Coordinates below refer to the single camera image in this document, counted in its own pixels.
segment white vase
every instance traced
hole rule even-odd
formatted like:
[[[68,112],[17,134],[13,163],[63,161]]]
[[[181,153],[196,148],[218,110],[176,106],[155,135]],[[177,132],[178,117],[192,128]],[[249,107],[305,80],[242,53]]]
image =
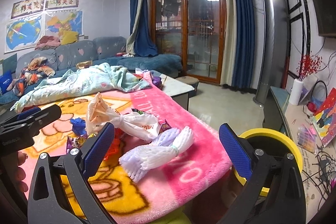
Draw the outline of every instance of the white vase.
[[[291,95],[289,97],[289,102],[292,105],[297,106],[299,104],[302,89],[303,89],[303,82],[298,80],[298,79],[294,79],[292,92],[291,92]]]

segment blue sofa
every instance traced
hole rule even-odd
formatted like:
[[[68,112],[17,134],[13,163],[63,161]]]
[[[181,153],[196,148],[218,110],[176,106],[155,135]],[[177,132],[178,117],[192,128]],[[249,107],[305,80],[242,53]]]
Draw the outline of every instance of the blue sofa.
[[[62,77],[71,69],[77,71],[76,64],[92,60],[93,65],[107,62],[110,66],[124,66],[130,71],[135,68],[142,70],[156,70],[169,76],[177,77],[179,70],[182,70],[181,57],[177,55],[157,55],[154,57],[116,57],[126,45],[124,37],[97,37],[94,40],[82,40],[72,44],[61,45],[54,49],[35,50],[21,56],[17,61],[16,77],[19,77],[21,70],[26,67],[33,58],[46,57],[48,66],[55,70],[51,78]],[[41,81],[30,85],[24,94],[33,90]],[[10,91],[0,96],[0,104],[7,104],[18,100],[19,97]]]

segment human hand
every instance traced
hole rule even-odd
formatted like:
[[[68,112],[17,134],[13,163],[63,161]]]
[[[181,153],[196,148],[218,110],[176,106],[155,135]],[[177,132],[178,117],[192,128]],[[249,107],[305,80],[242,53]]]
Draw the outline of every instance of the human hand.
[[[24,164],[26,162],[26,159],[28,159],[28,155],[26,153],[23,153],[21,151],[17,153],[18,166]],[[21,167],[17,167],[16,179],[18,181],[19,189],[24,193],[28,191],[28,185],[23,182],[25,178],[26,178],[25,171]]]

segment red plant decoration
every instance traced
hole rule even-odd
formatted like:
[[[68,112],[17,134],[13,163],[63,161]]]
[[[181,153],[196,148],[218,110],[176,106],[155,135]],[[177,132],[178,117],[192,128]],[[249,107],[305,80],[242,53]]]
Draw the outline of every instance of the red plant decoration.
[[[318,70],[321,68],[321,62],[322,57],[320,56],[317,55],[310,56],[309,54],[304,55],[301,61],[299,62],[298,68],[296,69],[296,72],[299,75],[299,80],[302,81],[308,75],[317,73]]]

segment glass pane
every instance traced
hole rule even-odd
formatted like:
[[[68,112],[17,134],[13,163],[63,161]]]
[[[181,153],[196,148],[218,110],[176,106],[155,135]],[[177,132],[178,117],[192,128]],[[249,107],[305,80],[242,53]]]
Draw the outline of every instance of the glass pane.
[[[182,56],[182,0],[156,0],[156,45],[160,53]]]
[[[160,53],[176,54],[182,56],[182,33],[181,32],[157,32],[156,45]]]
[[[200,75],[209,77],[209,65],[203,63],[196,63],[193,61],[188,61],[187,71],[192,75]]]
[[[217,77],[219,0],[188,0],[189,74]]]

